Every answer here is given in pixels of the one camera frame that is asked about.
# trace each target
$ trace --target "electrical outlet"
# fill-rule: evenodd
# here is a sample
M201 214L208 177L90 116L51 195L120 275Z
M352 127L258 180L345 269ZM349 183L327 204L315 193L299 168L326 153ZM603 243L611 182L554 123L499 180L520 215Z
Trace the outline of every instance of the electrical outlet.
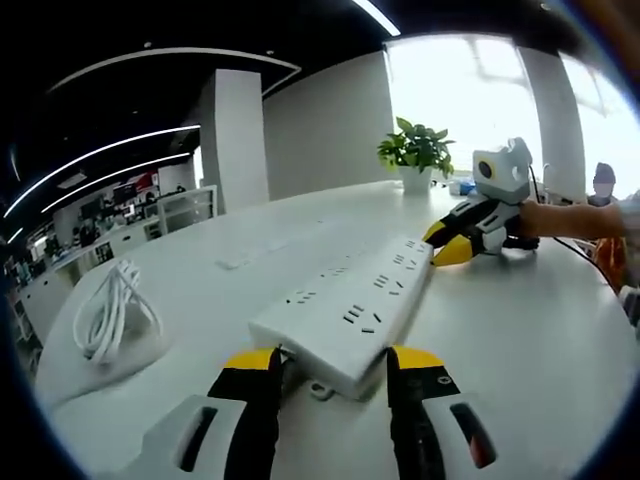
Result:
M431 246L400 237L326 270L251 321L254 342L282 345L311 378L358 398L408 320L432 257Z

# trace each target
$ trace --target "hat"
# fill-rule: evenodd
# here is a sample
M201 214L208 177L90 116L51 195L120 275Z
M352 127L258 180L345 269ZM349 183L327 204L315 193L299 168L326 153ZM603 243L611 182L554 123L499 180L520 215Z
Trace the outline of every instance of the hat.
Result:
M616 183L616 174L608 163L598 163L593 183Z

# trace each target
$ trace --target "white pillar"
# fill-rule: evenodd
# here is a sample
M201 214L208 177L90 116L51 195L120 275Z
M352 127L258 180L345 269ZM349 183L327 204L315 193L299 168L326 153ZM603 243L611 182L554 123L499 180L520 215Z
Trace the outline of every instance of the white pillar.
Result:
M205 185L218 185L221 212L269 200L260 74L217 70L199 103Z
M545 188L573 202L585 201L585 160L578 104L557 55L519 47L540 122Z

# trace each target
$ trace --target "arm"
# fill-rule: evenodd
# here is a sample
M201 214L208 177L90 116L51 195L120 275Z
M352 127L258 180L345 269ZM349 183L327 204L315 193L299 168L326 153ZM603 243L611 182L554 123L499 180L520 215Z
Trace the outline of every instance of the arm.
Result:
M622 237L626 234L616 204L606 207L559 207L527 201L520 208L519 233L525 237L571 237L585 240Z

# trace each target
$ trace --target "potted plant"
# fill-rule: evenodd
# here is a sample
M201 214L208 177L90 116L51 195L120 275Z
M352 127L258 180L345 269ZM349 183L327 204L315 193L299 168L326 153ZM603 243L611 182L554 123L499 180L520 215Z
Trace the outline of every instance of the potted plant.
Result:
M389 140L378 145L378 158L389 170L399 169L405 193L424 193L431 187L431 172L435 168L444 177L453 173L451 155L445 140L448 130L435 132L424 125L412 125L396 117L400 133L389 133Z

